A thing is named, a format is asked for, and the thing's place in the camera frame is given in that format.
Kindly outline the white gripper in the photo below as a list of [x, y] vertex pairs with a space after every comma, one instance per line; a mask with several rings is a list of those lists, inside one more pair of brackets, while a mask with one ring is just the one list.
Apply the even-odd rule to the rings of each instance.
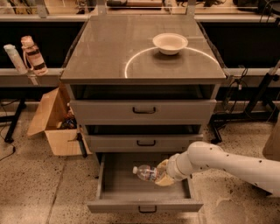
[[186, 156], [182, 154], [175, 154], [168, 159], [163, 160], [157, 165], [159, 172], [168, 174], [160, 176], [155, 184], [158, 186], [171, 186], [175, 181], [182, 181], [189, 176], [190, 163]]

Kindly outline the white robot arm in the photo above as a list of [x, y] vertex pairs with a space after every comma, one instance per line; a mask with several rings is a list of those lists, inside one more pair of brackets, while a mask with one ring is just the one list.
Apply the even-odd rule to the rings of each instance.
[[275, 197], [280, 196], [280, 162], [228, 153], [211, 143], [191, 143], [185, 152], [171, 156], [158, 166], [164, 169], [164, 174], [156, 181], [159, 186], [170, 186], [195, 172], [218, 169]]

